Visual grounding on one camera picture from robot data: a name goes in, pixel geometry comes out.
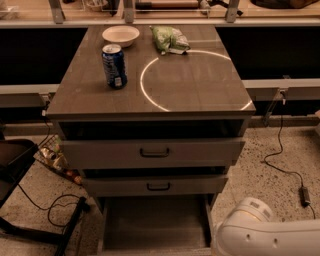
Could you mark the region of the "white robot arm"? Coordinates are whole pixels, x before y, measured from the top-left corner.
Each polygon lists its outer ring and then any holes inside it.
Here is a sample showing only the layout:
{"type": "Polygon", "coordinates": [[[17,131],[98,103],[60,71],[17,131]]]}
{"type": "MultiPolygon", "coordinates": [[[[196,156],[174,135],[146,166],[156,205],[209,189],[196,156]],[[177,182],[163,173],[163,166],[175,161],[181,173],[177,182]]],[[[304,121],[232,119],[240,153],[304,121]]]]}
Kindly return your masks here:
{"type": "Polygon", "coordinates": [[[214,227],[217,256],[320,256],[320,220],[273,221],[263,201],[247,197],[214,227]]]}

